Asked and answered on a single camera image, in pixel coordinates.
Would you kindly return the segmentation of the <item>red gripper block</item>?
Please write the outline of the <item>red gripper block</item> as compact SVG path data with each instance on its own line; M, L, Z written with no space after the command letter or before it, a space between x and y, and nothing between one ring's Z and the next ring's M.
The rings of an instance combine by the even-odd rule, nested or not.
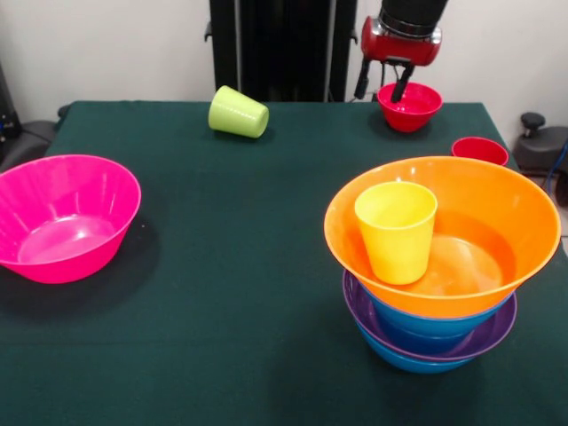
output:
M380 61L391 65L405 65L405 69L397 79L390 96L392 103L398 103L405 92L414 66L426 67L437 57L442 43L442 30L436 27L433 33L425 38L406 38L391 33L378 18L368 16L362 28L361 50L363 60L358 81L354 90L355 99L363 99L369 83L368 73L371 61Z

